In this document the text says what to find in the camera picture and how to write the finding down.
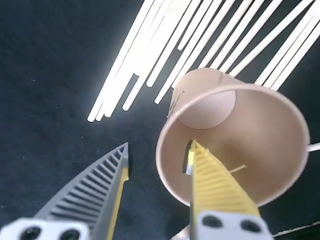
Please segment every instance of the black table surface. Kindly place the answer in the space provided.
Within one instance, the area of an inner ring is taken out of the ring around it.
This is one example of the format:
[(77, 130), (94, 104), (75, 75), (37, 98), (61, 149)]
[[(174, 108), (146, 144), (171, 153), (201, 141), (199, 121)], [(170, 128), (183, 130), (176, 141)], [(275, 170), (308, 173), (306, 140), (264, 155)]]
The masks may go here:
[[(284, 0), (252, 46), (298, 2)], [(132, 178), (124, 186), (114, 239), (163, 240), (188, 224), (189, 209), (167, 192), (155, 165), (171, 91), (159, 105), (153, 100), (178, 51), (129, 111), (121, 109), (126, 90), (111, 118), (87, 121), (142, 3), (0, 0), (0, 225), (32, 217), (90, 163), (125, 142)], [(238, 78), (253, 83), (298, 20)], [(302, 111), (313, 143), (320, 141), (319, 47), (317, 40), (280, 89)], [(312, 152), (294, 186), (260, 208), (272, 233), (320, 221), (319, 158), (320, 151)]]

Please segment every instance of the thin stick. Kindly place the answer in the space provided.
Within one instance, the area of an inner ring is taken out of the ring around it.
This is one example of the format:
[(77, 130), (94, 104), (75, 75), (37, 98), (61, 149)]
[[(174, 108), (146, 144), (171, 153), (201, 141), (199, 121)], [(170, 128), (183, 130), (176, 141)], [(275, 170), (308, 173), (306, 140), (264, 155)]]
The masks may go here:
[(244, 36), (241, 42), (236, 46), (234, 51), (228, 57), (228, 59), (224, 62), (222, 67), (220, 67), (220, 71), (226, 72), (234, 61), (239, 57), (242, 51), (247, 47), (247, 45), (251, 42), (257, 32), (262, 28), (262, 26), (266, 23), (266, 21), (270, 18), (270, 16), (274, 13), (277, 7), (283, 0), (273, 0), (269, 6), (264, 10), (259, 19), (255, 22), (252, 28), (248, 31), (248, 33)]
[(173, 0), (155, 35), (139, 54), (140, 58), (137, 59), (137, 62), (140, 68), (134, 72), (136, 75), (149, 75), (190, 1), (191, 0)]
[(308, 25), (308, 23), (310, 22), (311, 18), (314, 16), (315, 14), (315, 9), (317, 8), (316, 4), (313, 4), (309, 10), (306, 12), (306, 14), (303, 16), (303, 18), (300, 20), (300, 22), (296, 25), (296, 27), (294, 28), (294, 30), (292, 31), (292, 33), (289, 35), (289, 37), (285, 40), (285, 42), (282, 44), (282, 46), (280, 47), (280, 49), (278, 50), (278, 52), (273, 56), (273, 58), (271, 59), (271, 61), (268, 63), (268, 65), (263, 69), (262, 73), (260, 74), (260, 76), (257, 78), (257, 80), (255, 81), (256, 85), (263, 85), (267, 88), (270, 88), (272, 86), (272, 84), (274, 83), (273, 80), (276, 80), (277, 77), (279, 76), (279, 74), (281, 73), (281, 71), (284, 69), (285, 66), (283, 66), (282, 68), (279, 68), (279, 65), (277, 66), (277, 64), (282, 61), (283, 64), (283, 57), (284, 55), (286, 55), (287, 51), (291, 48), (292, 44), (294, 44), (294, 42), (297, 40), (297, 38), (300, 38), (300, 36), (303, 36), (303, 32), (306, 28), (306, 26)]
[(104, 81), (104, 84), (98, 94), (98, 97), (95, 100), (95, 103), (91, 109), (91, 112), (88, 115), (87, 120), (89, 122), (93, 122), (97, 116), (97, 113), (99, 111), (99, 109), (101, 108), (103, 101), (104, 101), (104, 97), (107, 91), (107, 83), (111, 82), (113, 80), (113, 78), (116, 76), (116, 74), (118, 73), (130, 47), (132, 46), (134, 39), (136, 38), (139, 29), (141, 28), (141, 25), (144, 22), (145, 17), (147, 16), (150, 7), (153, 4), (153, 0), (145, 0), (144, 3), (142, 4), (141, 9), (139, 10), (133, 24), (132, 27), (129, 31), (129, 33), (127, 34), (124, 43), (120, 49), (120, 52), (118, 53), (112, 68), (107, 76), (107, 78)]
[(277, 78), (275, 83), (271, 86), (271, 89), (278, 91), (278, 89), (282, 86), (282, 84), (286, 81), (287, 77), (291, 74), (291, 72), (295, 69), (301, 59), (306, 55), (311, 46), (315, 43), (317, 38), (320, 36), (320, 23), (315, 27), (309, 37), (305, 40), (300, 49), (296, 52), (294, 57), (282, 71), (280, 76)]
[(118, 87), (118, 81), (116, 80), (116, 78), (120, 75), (122, 76), (122, 78), (120, 78), (121, 80), (125, 78), (127, 81), (129, 81), (130, 78), (132, 77), (134, 73), (134, 67), (135, 67), (135, 61), (133, 61), (134, 56), (138, 56), (140, 49), (143, 47), (141, 45), (142, 40), (146, 35), (148, 29), (150, 28), (154, 18), (156, 17), (162, 2), (163, 0), (155, 0), (153, 2), (148, 14), (146, 15), (143, 21), (143, 24), (140, 30), (138, 31), (134, 39), (134, 42), (129, 52), (125, 56), (125, 59), (121, 65), (121, 68), (119, 69), (118, 73), (115, 76), (113, 76), (112, 80), (109, 81), (109, 84), (107, 85), (104, 96), (103, 96), (103, 103), (95, 117), (97, 121), (100, 121), (104, 116), (106, 104), (109, 104), (109, 102), (113, 100), (113, 96), (115, 95), (114, 88)]
[(302, 0), (244, 59), (229, 73), (237, 76), (259, 53), (262, 52), (297, 16), (314, 0)]
[(163, 98), (163, 96), (166, 94), (168, 89), (170, 88), (171, 84), (175, 81), (177, 75), (179, 74), (181, 68), (184, 66), (186, 60), (188, 59), (189, 55), (191, 54), (192, 50), (196, 46), (199, 38), (201, 37), (202, 33), (206, 30), (206, 27), (208, 26), (212, 16), (217, 11), (220, 3), (222, 0), (214, 0), (208, 11), (205, 13), (203, 19), (201, 20), (199, 26), (196, 28), (195, 33), (191, 37), (188, 45), (185, 47), (184, 51), (182, 52), (182, 55), (180, 56), (178, 62), (174, 66), (173, 70), (171, 71), (169, 77), (167, 78), (166, 82), (162, 86), (162, 89), (160, 90), (158, 96), (155, 99), (155, 103), (158, 104), (160, 100)]
[[(219, 37), (216, 39), (208, 53), (205, 55), (204, 59), (199, 65), (199, 68), (205, 68), (207, 64), (210, 62), (210, 60), (214, 57), (218, 49), (221, 47), (221, 45), (225, 42), (231, 31), (236, 26), (237, 22), (240, 20), (242, 15), (245, 13), (249, 5), (251, 4), (253, 0), (243, 0), (243, 2), (240, 4), (238, 9), (233, 14), (232, 18), (229, 20), (223, 31), (220, 33)], [(200, 52), (197, 56), (194, 56), (194, 61), (198, 58), (200, 55)]]
[(187, 10), (185, 11), (178, 27), (175, 29), (172, 37), (170, 38), (168, 44), (166, 45), (163, 53), (161, 54), (158, 62), (156, 63), (153, 71), (151, 72), (150, 77), (148, 78), (148, 81), (146, 82), (146, 85), (148, 87), (152, 87), (154, 85), (154, 83), (157, 80), (157, 77), (159, 76), (162, 68), (164, 67), (165, 63), (167, 62), (171, 52), (173, 51), (173, 49), (175, 48), (179, 38), (181, 37), (181, 34), (184, 32), (188, 22), (190, 21), (190, 19), (192, 18), (194, 12), (196, 11), (199, 3), (201, 0), (192, 0), (190, 5), (188, 6)]
[(244, 15), (243, 19), (236, 27), (226, 44), (223, 46), (221, 51), (219, 52), (218, 56), (214, 59), (213, 63), (211, 64), (210, 68), (218, 69), (222, 61), (225, 59), (233, 45), (236, 43), (242, 32), (246, 29), (251, 19), (254, 17), (258, 9), (261, 7), (262, 3), (265, 0), (255, 0), (249, 10)]
[(318, 151), (320, 150), (320, 142), (315, 143), (315, 144), (310, 144), (308, 146), (308, 152), (313, 152), (313, 151)]
[(231, 173), (231, 174), (236, 173), (236, 172), (240, 171), (241, 169), (245, 169), (246, 167), (247, 166), (243, 164), (241, 166), (236, 167), (235, 169), (230, 170), (229, 173)]
[(185, 12), (191, 0), (174, 0), (174, 1), (178, 3), (178, 4), (175, 4), (178, 7), (178, 11), (174, 11), (172, 12), (171, 15), (167, 15), (164, 18), (164, 22), (163, 24), (161, 24), (162, 26), (160, 27), (159, 31), (157, 31), (157, 33), (154, 35), (154, 41), (152, 41), (150, 46), (146, 48), (147, 51), (149, 52), (151, 52), (152, 50), (154, 51), (152, 53), (153, 56), (148, 57), (146, 68), (144, 69), (143, 72), (141, 72), (140, 77), (135, 82), (129, 96), (125, 100), (124, 105), (122, 107), (122, 109), (125, 111), (129, 110), (130, 106), (132, 105), (133, 101), (138, 95), (138, 92), (140, 91), (141, 87), (144, 85), (152, 66), (155, 64), (156, 60), (161, 54), (163, 48), (165, 47), (171, 34), (173, 33), (176, 26), (178, 25), (179, 20), (181, 19), (183, 13)]
[(208, 27), (208, 29), (203, 34), (202, 38), (200, 39), (200, 41), (198, 42), (198, 44), (196, 45), (196, 47), (192, 51), (192, 53), (189, 56), (189, 58), (186, 59), (186, 61), (185, 61), (184, 65), (183, 65), (182, 69), (180, 70), (179, 74), (175, 77), (175, 81), (172, 84), (173, 88), (176, 86), (178, 81), (183, 77), (183, 75), (185, 75), (188, 72), (188, 70), (191, 68), (192, 64), (197, 60), (197, 58), (200, 55), (201, 51), (206, 46), (207, 42), (209, 41), (211, 36), (214, 34), (214, 32), (216, 31), (217, 27), (221, 23), (222, 19), (226, 16), (227, 12), (230, 10), (230, 8), (234, 4), (234, 2), (235, 2), (235, 0), (226, 0), (224, 2), (224, 4), (221, 7), (220, 11), (217, 13), (217, 15), (212, 20), (210, 26)]
[[(165, 15), (167, 15), (167, 11), (170, 9), (170, 5), (172, 4), (173, 0), (164, 0), (163, 3), (161, 4), (159, 11), (157, 12), (155, 18), (152, 21), (152, 24), (150, 26), (150, 28), (148, 29), (148, 31), (146, 32), (146, 34), (143, 36), (142, 39), (142, 46), (148, 46), (148, 44), (150, 44), (150, 42), (154, 39), (154, 35), (156, 34), (156, 31), (158, 31), (158, 29), (160, 28), (160, 24), (163, 24), (162, 21), (165, 17)], [(146, 61), (146, 55), (149, 55), (150, 52), (147, 52), (145, 50), (145, 47), (142, 47), (140, 49), (139, 52), (139, 57), (138, 59), (136, 59), (136, 68), (134, 70), (134, 73), (137, 76), (140, 76), (140, 72), (141, 72), (141, 68), (144, 67), (144, 64), (147, 63)]]
[(279, 77), (281, 72), (285, 69), (285, 67), (288, 65), (290, 60), (293, 58), (293, 56), (296, 54), (296, 52), (302, 46), (302, 44), (307, 39), (307, 37), (310, 35), (312, 30), (315, 28), (315, 26), (317, 25), (319, 20), (320, 20), (320, 14), (312, 17), (312, 19), (309, 21), (309, 23), (306, 25), (306, 27), (301, 32), (301, 34), (297, 37), (295, 42), (292, 44), (290, 49), (283, 56), (283, 58), (281, 59), (279, 64), (275, 67), (275, 69), (273, 70), (273, 72), (271, 73), (271, 75), (266, 80), (266, 82), (263, 86), (265, 86), (266, 88), (270, 88), (275, 83), (275, 81), (277, 80), (277, 78)]
[(178, 50), (182, 51), (186, 46), (187, 42), (191, 38), (192, 34), (195, 32), (196, 27), (199, 25), (202, 17), (205, 15), (206, 11), (208, 10), (210, 4), (213, 0), (205, 0), (199, 7), (198, 11), (196, 11), (195, 16), (192, 18), (189, 26), (187, 27), (186, 31), (183, 34), (183, 37), (178, 45)]

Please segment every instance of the screw hole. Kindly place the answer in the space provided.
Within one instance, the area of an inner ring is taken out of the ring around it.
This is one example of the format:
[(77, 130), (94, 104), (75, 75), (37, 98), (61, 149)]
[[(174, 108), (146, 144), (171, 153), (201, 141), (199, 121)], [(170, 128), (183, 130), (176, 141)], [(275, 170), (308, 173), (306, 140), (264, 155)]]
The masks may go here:
[(41, 232), (40, 227), (32, 226), (27, 228), (20, 237), (20, 240), (35, 240), (39, 237)]
[(211, 228), (221, 228), (223, 226), (222, 221), (215, 216), (205, 216), (202, 220), (203, 225)]
[(59, 240), (78, 240), (80, 237), (80, 233), (75, 229), (70, 229), (65, 231)]
[(250, 220), (244, 220), (241, 222), (241, 228), (243, 230), (252, 232), (252, 233), (260, 233), (261, 232), (261, 228), (259, 227), (258, 224), (256, 224), (253, 221)]

